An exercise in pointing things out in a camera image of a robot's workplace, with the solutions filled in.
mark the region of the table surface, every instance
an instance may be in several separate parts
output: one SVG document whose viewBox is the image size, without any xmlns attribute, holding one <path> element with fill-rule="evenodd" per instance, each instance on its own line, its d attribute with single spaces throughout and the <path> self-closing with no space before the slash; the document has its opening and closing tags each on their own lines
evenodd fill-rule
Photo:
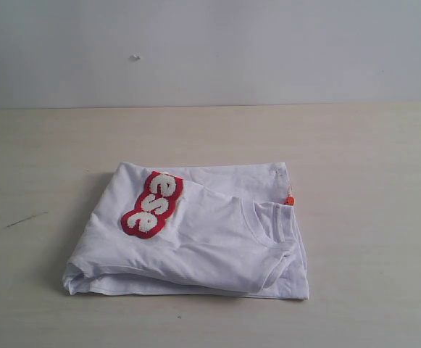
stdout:
<svg viewBox="0 0 421 348">
<path fill-rule="evenodd" d="M 311 299 L 68 296 L 121 161 L 284 161 Z M 0 347 L 421 347 L 421 103 L 0 110 Z"/>
</svg>

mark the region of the red logo patch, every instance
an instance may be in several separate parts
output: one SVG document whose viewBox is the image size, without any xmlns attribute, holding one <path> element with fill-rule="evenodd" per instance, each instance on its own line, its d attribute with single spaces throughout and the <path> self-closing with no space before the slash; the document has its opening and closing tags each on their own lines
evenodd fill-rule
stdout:
<svg viewBox="0 0 421 348">
<path fill-rule="evenodd" d="M 152 172 L 138 197 L 135 209 L 122 216 L 123 231 L 129 236 L 148 239 L 160 232 L 165 220 L 175 211 L 176 201 L 183 192 L 183 179 Z"/>
</svg>

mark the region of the scratch on table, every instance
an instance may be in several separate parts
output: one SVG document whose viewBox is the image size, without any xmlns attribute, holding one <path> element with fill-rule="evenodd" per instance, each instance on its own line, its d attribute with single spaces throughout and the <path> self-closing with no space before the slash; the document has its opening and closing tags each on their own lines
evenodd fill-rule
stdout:
<svg viewBox="0 0 421 348">
<path fill-rule="evenodd" d="M 31 219 L 34 219 L 34 218 L 36 218 L 36 217 L 37 217 L 37 216 L 39 216 L 39 215 L 43 215 L 43 214 L 47 214 L 47 213 L 48 213 L 48 212 L 40 212 L 40 213 L 38 213 L 38 214 L 31 215 L 31 216 L 29 216 L 29 217 L 27 217 L 27 218 L 25 218 L 25 219 L 18 220 L 18 221 L 16 221 L 15 223 L 11 223 L 10 225 L 7 225 L 5 228 L 12 227 L 12 226 L 14 226 L 14 225 L 17 225 L 18 223 L 22 223 L 22 222 L 24 222 L 24 221 L 26 221 L 26 220 L 31 220 Z"/>
</svg>

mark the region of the white wall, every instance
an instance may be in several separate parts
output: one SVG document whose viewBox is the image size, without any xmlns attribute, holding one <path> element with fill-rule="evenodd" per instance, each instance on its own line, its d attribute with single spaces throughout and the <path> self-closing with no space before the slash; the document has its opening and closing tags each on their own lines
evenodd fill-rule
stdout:
<svg viewBox="0 0 421 348">
<path fill-rule="evenodd" d="M 398 100 L 421 0 L 0 0 L 0 108 Z"/>
</svg>

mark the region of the white fabric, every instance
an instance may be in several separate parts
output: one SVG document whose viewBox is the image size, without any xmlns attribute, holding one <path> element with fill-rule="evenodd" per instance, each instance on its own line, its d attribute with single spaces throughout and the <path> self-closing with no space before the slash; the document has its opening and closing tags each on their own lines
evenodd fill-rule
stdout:
<svg viewBox="0 0 421 348">
<path fill-rule="evenodd" d="M 299 228 L 293 208 L 280 204 L 283 163 L 157 170 L 188 179 L 164 228 L 150 239 L 122 231 L 119 219 L 151 171 L 120 164 L 69 260 L 71 294 L 308 298 Z"/>
</svg>

